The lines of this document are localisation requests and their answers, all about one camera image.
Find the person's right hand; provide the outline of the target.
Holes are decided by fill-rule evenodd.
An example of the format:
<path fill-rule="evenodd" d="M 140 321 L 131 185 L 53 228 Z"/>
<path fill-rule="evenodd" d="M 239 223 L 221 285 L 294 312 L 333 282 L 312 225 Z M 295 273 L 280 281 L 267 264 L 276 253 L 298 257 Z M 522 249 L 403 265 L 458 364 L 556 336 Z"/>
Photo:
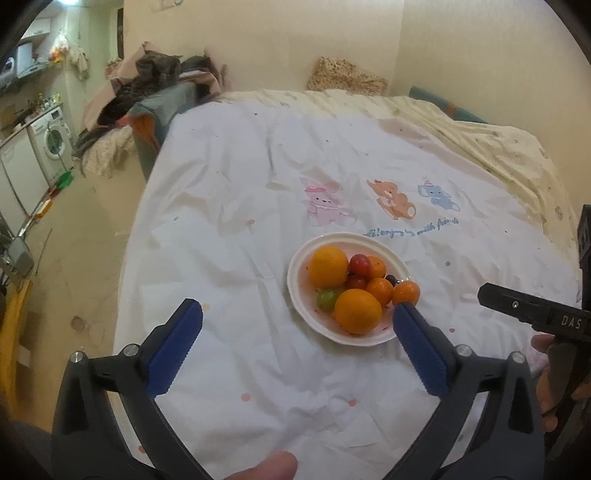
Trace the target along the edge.
<path fill-rule="evenodd" d="M 541 353 L 546 353 L 554 343 L 554 337 L 549 334 L 536 334 L 533 336 L 531 345 Z M 558 425 L 558 419 L 550 410 L 557 404 L 550 387 L 550 368 L 546 367 L 536 385 L 536 396 L 542 413 L 542 425 L 546 433 L 552 432 Z M 575 401 L 587 400 L 591 396 L 590 376 L 577 387 L 572 394 Z"/>

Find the person's left hand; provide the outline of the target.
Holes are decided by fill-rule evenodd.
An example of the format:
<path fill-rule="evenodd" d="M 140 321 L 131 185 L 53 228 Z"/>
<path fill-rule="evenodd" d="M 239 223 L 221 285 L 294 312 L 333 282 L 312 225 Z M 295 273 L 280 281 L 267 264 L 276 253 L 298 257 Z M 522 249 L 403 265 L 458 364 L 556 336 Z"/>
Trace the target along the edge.
<path fill-rule="evenodd" d="M 254 467 L 226 477 L 226 480 L 293 480 L 297 474 L 297 466 L 296 456 L 280 451 Z"/>

